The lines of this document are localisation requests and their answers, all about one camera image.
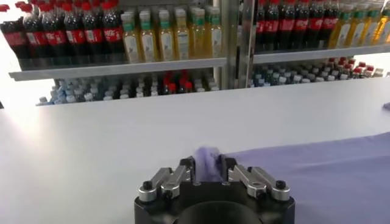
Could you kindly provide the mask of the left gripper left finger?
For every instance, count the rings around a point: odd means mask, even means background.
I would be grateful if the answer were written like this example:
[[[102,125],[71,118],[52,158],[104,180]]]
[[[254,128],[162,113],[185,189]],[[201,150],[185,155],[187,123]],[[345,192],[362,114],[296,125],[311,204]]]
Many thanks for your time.
[[[176,198],[180,195],[183,182],[195,180],[195,160],[192,156],[181,159],[175,170],[163,167],[138,189],[138,198],[143,203],[155,201],[158,197]]]

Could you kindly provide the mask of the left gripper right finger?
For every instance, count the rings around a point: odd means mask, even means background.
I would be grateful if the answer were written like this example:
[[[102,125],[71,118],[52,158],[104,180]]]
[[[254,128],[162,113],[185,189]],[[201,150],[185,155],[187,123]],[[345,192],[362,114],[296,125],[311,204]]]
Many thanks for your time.
[[[244,167],[235,158],[221,155],[221,175],[228,182],[240,182],[252,198],[267,194],[276,201],[289,200],[289,186],[260,167]]]

